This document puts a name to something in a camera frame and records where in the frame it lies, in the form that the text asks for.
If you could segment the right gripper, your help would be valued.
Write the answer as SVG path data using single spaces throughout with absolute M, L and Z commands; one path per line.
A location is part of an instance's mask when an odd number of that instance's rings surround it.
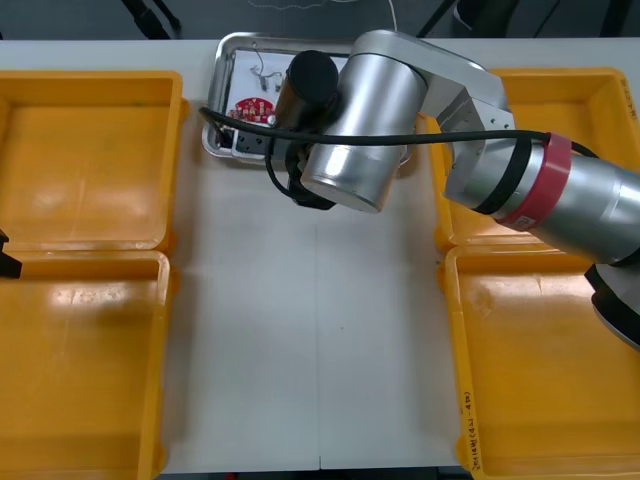
M 269 136 L 236 130 L 231 152 L 234 157 L 264 157 L 274 145 Z

